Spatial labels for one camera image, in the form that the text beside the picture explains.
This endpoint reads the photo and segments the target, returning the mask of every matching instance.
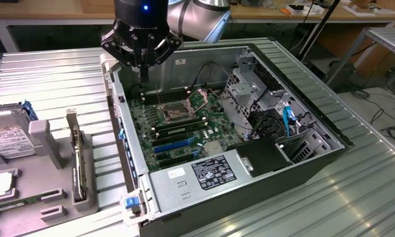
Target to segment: wooden table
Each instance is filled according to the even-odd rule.
[[[234,23],[302,23],[305,20],[305,16],[288,16],[274,8],[236,5],[232,6],[232,12]],[[21,0],[21,3],[0,3],[0,40],[9,52],[18,52],[19,46],[9,26],[107,25],[113,24],[114,18],[113,13],[86,14],[79,0]],[[306,22],[317,23],[317,29],[322,18],[324,15],[310,16]],[[390,27],[395,24],[395,15],[357,17],[338,7],[329,23],[388,23]]]

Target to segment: hard drive label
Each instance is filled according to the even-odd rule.
[[[225,156],[193,164],[193,169],[203,190],[213,189],[237,180]]]
[[[23,129],[0,132],[0,155],[34,150],[33,143]]]

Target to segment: warning label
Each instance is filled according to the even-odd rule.
[[[0,155],[34,150],[33,143],[23,129],[0,132]]]
[[[193,164],[193,169],[203,190],[213,189],[237,180],[225,156]]]

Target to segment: green circuit board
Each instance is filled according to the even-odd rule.
[[[185,162],[190,162],[190,160],[182,161],[175,158],[182,158],[187,155],[191,157],[191,154],[194,154],[194,159],[208,157],[203,150],[203,146],[208,142],[218,141],[224,151],[226,151],[230,145],[242,142],[226,114],[224,111],[220,111],[221,104],[218,103],[217,97],[213,93],[208,94],[208,100],[209,103],[198,110],[198,108],[205,104],[205,101],[199,93],[193,94],[190,98],[190,106],[194,110],[198,110],[195,114],[185,111],[186,100],[163,103],[163,106],[159,104],[146,106],[141,100],[130,101],[131,114],[135,121],[141,146],[151,172],[179,165]],[[177,122],[202,117],[206,117],[205,127],[195,131],[186,131],[182,133],[182,135],[186,135],[190,139],[190,145],[155,153],[155,146],[153,145],[153,142],[155,142],[158,138],[153,127],[175,124]],[[167,158],[162,160],[157,157],[158,155],[163,155]],[[170,159],[174,159],[174,161],[177,160],[177,162],[169,166],[163,165],[165,161]]]

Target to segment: robotic arm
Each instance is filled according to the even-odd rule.
[[[183,43],[183,34],[218,42],[232,16],[229,0],[115,0],[113,30],[102,36],[105,50],[126,66],[162,64]]]

